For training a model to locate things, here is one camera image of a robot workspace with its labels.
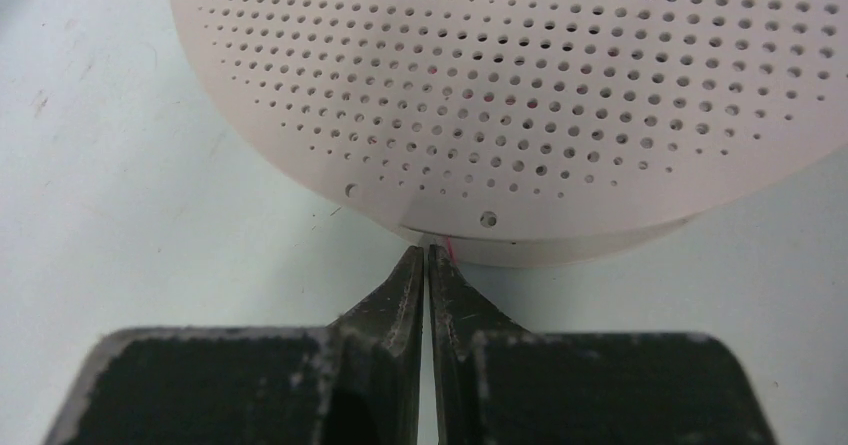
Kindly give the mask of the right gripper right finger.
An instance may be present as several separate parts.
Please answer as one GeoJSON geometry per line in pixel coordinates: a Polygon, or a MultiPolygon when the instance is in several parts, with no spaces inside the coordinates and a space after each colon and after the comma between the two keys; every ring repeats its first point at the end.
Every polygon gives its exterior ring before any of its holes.
{"type": "Polygon", "coordinates": [[[703,333],[534,333],[428,251],[443,444],[772,444],[731,350],[703,333]]]}

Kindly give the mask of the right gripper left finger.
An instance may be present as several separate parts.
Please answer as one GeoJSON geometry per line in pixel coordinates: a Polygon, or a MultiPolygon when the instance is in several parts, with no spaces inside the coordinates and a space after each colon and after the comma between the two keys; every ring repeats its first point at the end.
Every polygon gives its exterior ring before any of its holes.
{"type": "Polygon", "coordinates": [[[89,352],[49,444],[413,444],[424,253],[332,323],[143,327],[89,352]]]}

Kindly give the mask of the white translucent spool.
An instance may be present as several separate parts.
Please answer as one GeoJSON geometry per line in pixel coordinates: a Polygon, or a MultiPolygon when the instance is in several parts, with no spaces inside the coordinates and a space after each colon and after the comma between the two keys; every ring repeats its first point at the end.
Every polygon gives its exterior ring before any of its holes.
{"type": "Polygon", "coordinates": [[[847,143],[847,0],[170,0],[266,160],[462,260],[591,260],[847,143]]]}

